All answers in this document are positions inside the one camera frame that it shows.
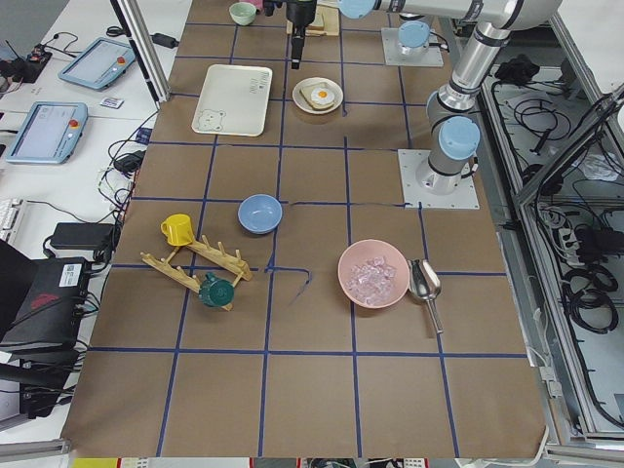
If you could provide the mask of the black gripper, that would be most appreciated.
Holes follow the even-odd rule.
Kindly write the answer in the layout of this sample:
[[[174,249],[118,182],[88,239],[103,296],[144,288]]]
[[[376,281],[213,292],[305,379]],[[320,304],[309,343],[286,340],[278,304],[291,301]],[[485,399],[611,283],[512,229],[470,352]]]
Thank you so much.
[[[292,23],[292,68],[300,68],[305,44],[305,27],[316,17],[316,0],[287,0],[287,19]]]

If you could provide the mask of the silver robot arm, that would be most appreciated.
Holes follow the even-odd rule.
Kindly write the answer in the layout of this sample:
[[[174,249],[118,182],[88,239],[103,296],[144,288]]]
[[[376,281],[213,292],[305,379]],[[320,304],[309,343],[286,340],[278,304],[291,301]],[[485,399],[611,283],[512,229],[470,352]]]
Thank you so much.
[[[340,1],[338,9],[350,19],[374,10],[388,13],[474,20],[472,36],[447,84],[427,103],[433,148],[416,172],[416,181],[435,195],[452,193],[461,172],[479,145],[481,131],[465,114],[510,33],[527,30],[549,20],[559,1]]]
[[[398,29],[398,45],[403,56],[425,52],[430,45],[447,52],[448,41],[432,30],[433,17],[417,14],[401,14],[403,21]]]

